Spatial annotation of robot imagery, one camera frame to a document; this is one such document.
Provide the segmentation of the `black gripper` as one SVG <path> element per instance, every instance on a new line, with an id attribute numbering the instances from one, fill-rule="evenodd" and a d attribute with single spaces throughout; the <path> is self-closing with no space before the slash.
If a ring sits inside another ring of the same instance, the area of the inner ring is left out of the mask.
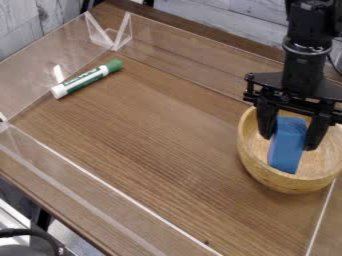
<path id="1" fill-rule="evenodd" d="M 305 150 L 318 148 L 331 124 L 342 124 L 342 85 L 323 79 L 309 95 L 282 88 L 282 73 L 247 73 L 243 99 L 256 107 L 259 134 L 270 139 L 274 134 L 279 110 L 311 117 Z"/>

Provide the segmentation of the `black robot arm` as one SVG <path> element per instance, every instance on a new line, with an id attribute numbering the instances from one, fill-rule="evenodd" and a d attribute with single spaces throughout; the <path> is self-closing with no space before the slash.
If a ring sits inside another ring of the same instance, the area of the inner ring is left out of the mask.
<path id="1" fill-rule="evenodd" d="M 283 38 L 283 70 L 247 73 L 243 99 L 256 108 L 259 134 L 275 133 L 278 112 L 311 118 L 306 151 L 318 148 L 331 126 L 342 124 L 342 85 L 325 77 L 333 39 L 342 36 L 342 0 L 285 0 L 287 34 Z"/>

